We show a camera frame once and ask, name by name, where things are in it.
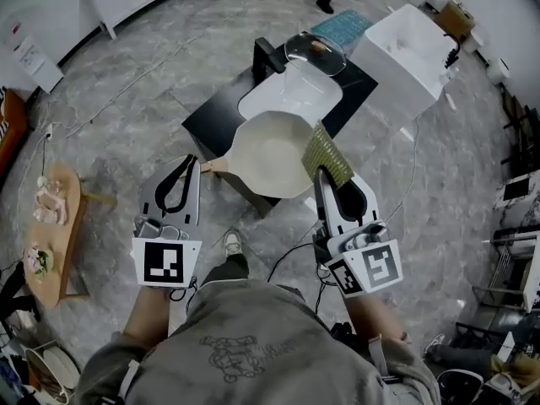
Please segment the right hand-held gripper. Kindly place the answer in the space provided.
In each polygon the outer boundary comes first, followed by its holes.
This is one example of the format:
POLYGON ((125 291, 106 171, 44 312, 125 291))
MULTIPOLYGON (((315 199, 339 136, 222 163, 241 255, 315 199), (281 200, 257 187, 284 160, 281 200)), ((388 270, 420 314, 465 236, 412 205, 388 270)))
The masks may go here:
POLYGON ((386 223, 377 220, 375 193, 364 179, 355 174, 336 192, 326 169, 319 167, 314 189, 318 218, 324 226, 313 235, 316 262, 329 271, 343 298, 401 282, 397 240, 390 238, 386 223), (343 234, 343 220, 363 226, 343 234))

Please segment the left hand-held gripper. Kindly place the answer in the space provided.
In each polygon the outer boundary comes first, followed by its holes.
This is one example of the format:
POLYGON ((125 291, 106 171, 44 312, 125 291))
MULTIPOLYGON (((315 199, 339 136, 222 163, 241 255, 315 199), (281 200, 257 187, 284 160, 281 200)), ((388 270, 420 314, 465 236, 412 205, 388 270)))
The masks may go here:
POLYGON ((142 185, 134 220, 132 259, 138 283, 153 288, 188 288, 202 248, 200 240, 177 227, 199 220, 201 165, 193 154, 159 167, 142 185), (166 198, 184 176, 176 203, 166 198))

